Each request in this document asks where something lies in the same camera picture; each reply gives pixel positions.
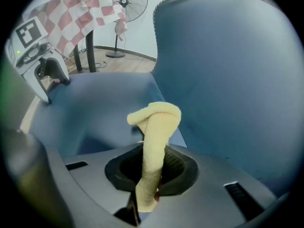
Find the chair backrest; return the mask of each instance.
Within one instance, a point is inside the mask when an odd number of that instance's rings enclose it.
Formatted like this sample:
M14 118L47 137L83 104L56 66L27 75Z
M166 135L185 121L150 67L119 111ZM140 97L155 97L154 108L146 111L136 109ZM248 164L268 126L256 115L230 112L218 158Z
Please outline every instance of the chair backrest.
M188 148L288 191L303 155L304 53L285 14L260 0L165 0L154 26L153 76L181 109Z

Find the table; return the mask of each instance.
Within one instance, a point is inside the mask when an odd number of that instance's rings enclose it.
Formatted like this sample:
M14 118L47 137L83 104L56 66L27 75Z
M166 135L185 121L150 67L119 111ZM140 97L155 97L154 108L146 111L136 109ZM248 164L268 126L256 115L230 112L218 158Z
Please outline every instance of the table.
M73 51L78 71L82 70L78 42L85 37L90 72L96 72L93 30L98 26L117 21L115 32L127 30L124 10L112 0L48 0L34 7L23 16L37 16L46 31L48 41L62 55L69 58Z

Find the fan stand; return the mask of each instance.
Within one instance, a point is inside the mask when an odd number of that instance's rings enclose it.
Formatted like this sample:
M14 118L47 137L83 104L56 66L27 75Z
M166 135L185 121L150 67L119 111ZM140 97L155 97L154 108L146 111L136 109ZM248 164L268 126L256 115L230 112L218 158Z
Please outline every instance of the fan stand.
M117 51L117 38L118 36L116 35L116 40L115 40L115 49L114 51L108 51L106 52L106 56L107 57L111 57L111 58L120 58L120 57L124 57L125 53L121 52L121 51Z

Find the fan base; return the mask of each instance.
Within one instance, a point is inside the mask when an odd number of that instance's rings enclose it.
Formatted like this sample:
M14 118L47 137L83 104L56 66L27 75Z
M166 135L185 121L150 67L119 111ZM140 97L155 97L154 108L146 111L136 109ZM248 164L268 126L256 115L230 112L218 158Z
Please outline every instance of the fan base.
M124 57L125 53L121 52L121 51L108 51L105 54L107 57L112 57L112 58L120 58L120 57Z

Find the blue fabric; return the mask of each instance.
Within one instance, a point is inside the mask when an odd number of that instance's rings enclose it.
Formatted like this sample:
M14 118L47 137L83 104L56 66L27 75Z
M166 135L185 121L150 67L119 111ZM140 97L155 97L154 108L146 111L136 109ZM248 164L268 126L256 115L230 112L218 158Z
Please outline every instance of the blue fabric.
M260 0L167 0L154 21L153 75L181 109L187 147L288 191L303 155L304 57L287 17Z
M71 75L68 86L50 92L52 104L41 104L30 133L62 157L106 151L143 140L127 115L149 103L164 101L151 74L91 73ZM170 143L186 146L179 130Z

